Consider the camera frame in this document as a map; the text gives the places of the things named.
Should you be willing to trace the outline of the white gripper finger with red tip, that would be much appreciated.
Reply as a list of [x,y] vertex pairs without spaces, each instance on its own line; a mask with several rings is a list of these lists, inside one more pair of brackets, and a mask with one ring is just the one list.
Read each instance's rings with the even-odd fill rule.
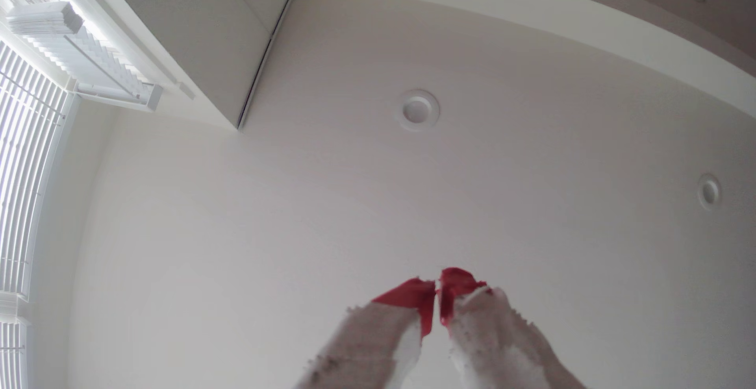
[[440,321],[464,388],[585,388],[501,288],[456,267],[439,282]]
[[432,330],[436,283],[411,278],[348,310],[295,388],[401,388]]

